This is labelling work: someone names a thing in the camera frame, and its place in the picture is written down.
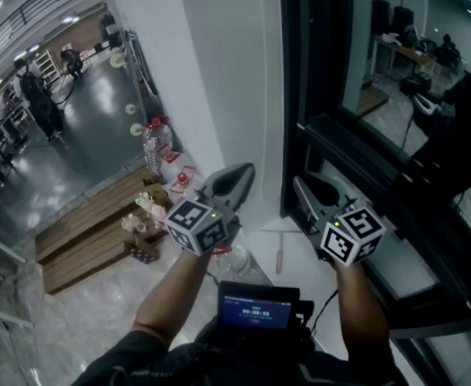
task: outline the digital timer display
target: digital timer display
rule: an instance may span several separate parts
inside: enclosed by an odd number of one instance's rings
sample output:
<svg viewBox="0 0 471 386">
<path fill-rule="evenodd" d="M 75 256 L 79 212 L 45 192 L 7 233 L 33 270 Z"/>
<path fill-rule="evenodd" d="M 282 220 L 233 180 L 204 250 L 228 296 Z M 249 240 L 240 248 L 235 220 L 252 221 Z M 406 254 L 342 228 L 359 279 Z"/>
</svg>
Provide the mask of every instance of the digital timer display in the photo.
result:
<svg viewBox="0 0 471 386">
<path fill-rule="evenodd" d="M 291 303 L 224 297 L 223 321 L 234 326 L 286 329 Z"/>
</svg>

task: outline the gray floor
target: gray floor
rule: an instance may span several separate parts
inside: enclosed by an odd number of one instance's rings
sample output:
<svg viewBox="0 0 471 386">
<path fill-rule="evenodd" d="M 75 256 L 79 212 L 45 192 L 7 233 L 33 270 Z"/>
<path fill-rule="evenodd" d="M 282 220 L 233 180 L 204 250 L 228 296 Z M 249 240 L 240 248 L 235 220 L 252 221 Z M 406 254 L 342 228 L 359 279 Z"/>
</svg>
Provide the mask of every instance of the gray floor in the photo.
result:
<svg viewBox="0 0 471 386">
<path fill-rule="evenodd" d="M 407 130 L 408 121 L 412 115 L 412 103 L 400 92 L 399 84 L 397 83 L 398 79 L 396 77 L 397 76 L 391 76 L 391 74 L 389 76 L 384 74 L 374 76 L 373 85 L 386 92 L 390 96 L 390 99 L 385 105 L 366 115 L 363 120 L 375 127 L 391 142 L 395 143 L 397 146 L 401 146 Z M 413 123 L 408 132 L 404 150 L 407 154 L 413 155 L 426 141 L 427 137 L 421 129 Z M 464 217 L 471 225 L 471 187 L 465 192 L 459 207 Z"/>
<path fill-rule="evenodd" d="M 137 102 L 124 70 L 99 63 L 76 82 L 62 139 L 48 146 L 37 126 L 30 127 L 31 142 L 0 190 L 0 240 L 33 258 L 37 230 L 142 164 L 141 138 L 129 133 L 142 118 L 125 113 L 128 103 Z M 35 386 L 69 385 L 127 333 L 142 299 L 180 253 L 168 238 L 159 249 L 162 258 L 150 265 L 127 258 L 54 297 L 44 294 L 42 270 L 33 260 L 17 270 L 0 252 L 0 271 L 11 273 L 0 284 L 0 310 L 35 324 L 33 330 L 9 325 L 9 333 L 0 322 L 0 385 L 24 379 Z M 268 283 L 253 261 L 236 279 Z M 217 289 L 207 277 L 172 347 L 194 340 L 216 305 Z"/>
<path fill-rule="evenodd" d="M 53 297 L 44 294 L 41 269 L 34 262 L 4 282 L 0 310 L 29 318 L 35 329 L 10 324 L 11 340 L 0 323 L 0 386 L 24 384 L 22 371 L 30 385 L 71 384 L 127 333 L 143 298 L 181 252 L 169 237 L 158 248 L 162 257 L 154 263 L 143 265 L 126 258 Z M 210 271 L 216 273 L 212 266 Z M 268 284 L 253 262 L 232 277 Z M 194 309 L 171 348 L 194 341 L 216 308 L 217 288 L 212 278 L 205 277 Z"/>
<path fill-rule="evenodd" d="M 129 129 L 142 117 L 127 115 L 128 103 L 136 103 L 136 94 L 124 69 L 105 61 L 76 81 L 61 139 L 48 145 L 32 123 L 30 143 L 14 159 L 15 170 L 0 190 L 1 240 L 18 243 L 73 199 L 141 156 L 141 138 Z"/>
</svg>

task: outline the wooden platform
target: wooden platform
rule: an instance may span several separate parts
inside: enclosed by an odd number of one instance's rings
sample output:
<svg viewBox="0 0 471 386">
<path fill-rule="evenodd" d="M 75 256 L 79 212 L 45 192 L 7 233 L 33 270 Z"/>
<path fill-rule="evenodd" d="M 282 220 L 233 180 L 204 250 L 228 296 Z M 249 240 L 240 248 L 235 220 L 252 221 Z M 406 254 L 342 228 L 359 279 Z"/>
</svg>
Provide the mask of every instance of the wooden platform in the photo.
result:
<svg viewBox="0 0 471 386">
<path fill-rule="evenodd" d="M 133 211 L 133 214 L 142 218 L 144 212 L 139 208 Z M 155 242 L 165 234 L 162 230 L 154 229 L 149 242 Z M 127 257 L 129 251 L 125 250 L 125 241 L 129 239 L 131 235 L 121 228 L 120 220 L 113 220 L 95 234 L 49 261 L 43 266 L 45 293 L 57 294 Z"/>
<path fill-rule="evenodd" d="M 45 265 L 113 220 L 119 220 L 137 208 L 134 199 L 144 187 L 144 178 L 145 168 L 142 167 L 38 234 L 35 238 L 38 263 Z"/>
<path fill-rule="evenodd" d="M 121 228 L 121 218 L 129 213 L 144 218 L 134 203 L 145 190 L 144 178 L 145 168 L 127 175 L 36 237 L 45 293 L 57 294 L 128 256 L 125 241 L 132 236 Z M 150 244 L 166 234 L 153 231 L 146 239 Z"/>
</svg>

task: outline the black window frame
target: black window frame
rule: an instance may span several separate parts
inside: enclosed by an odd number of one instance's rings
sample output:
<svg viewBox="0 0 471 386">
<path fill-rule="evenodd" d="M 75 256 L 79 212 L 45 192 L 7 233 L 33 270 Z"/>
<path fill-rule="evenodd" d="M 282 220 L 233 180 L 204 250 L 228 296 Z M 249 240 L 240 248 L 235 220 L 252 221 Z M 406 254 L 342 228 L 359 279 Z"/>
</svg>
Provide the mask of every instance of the black window frame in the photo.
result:
<svg viewBox="0 0 471 386">
<path fill-rule="evenodd" d="M 412 356 L 414 350 L 420 352 L 419 344 L 406 342 L 471 331 L 471 229 L 455 205 L 423 179 L 409 156 L 341 106 L 353 0 L 281 0 L 281 5 L 285 87 L 281 215 L 290 216 L 307 234 L 293 178 L 326 159 L 393 222 L 440 284 L 396 300 L 379 276 L 370 267 L 365 269 L 387 313 L 391 337 L 410 356 L 408 360 L 420 361 Z M 423 347 L 426 358 L 430 346 L 423 343 Z M 442 376 L 434 365 L 416 370 Z"/>
</svg>

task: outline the strap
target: strap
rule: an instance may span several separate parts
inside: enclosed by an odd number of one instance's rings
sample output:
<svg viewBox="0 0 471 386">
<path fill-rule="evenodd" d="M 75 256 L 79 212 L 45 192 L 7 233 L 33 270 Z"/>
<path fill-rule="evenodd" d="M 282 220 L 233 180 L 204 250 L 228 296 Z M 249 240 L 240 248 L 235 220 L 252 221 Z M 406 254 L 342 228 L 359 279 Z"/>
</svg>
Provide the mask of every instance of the strap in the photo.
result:
<svg viewBox="0 0 471 386">
<path fill-rule="evenodd" d="M 195 361 L 165 379 L 162 384 L 192 384 L 201 375 L 227 362 L 229 358 L 228 355 L 215 352 L 202 353 Z"/>
</svg>

